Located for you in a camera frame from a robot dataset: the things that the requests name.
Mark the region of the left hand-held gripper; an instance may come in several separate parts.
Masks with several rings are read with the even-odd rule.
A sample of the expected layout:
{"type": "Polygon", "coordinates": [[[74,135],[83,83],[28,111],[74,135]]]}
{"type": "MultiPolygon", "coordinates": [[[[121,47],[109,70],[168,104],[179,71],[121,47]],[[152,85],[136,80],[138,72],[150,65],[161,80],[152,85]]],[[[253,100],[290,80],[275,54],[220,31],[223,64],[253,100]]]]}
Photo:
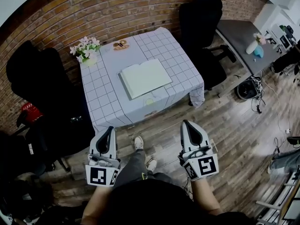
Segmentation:
{"type": "Polygon", "coordinates": [[[116,132],[112,126],[92,138],[85,169],[89,185],[114,186],[120,171],[120,159],[117,157],[116,132]]]}

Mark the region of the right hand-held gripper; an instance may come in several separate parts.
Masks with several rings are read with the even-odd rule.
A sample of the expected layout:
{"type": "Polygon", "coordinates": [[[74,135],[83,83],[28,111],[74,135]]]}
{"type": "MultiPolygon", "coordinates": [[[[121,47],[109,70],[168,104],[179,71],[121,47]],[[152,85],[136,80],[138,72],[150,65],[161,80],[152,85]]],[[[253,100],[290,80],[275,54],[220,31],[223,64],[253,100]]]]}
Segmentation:
{"type": "Polygon", "coordinates": [[[194,122],[184,120],[180,127],[183,150],[178,158],[191,181],[200,180],[219,172],[218,157],[209,145],[206,131],[194,122]]]}

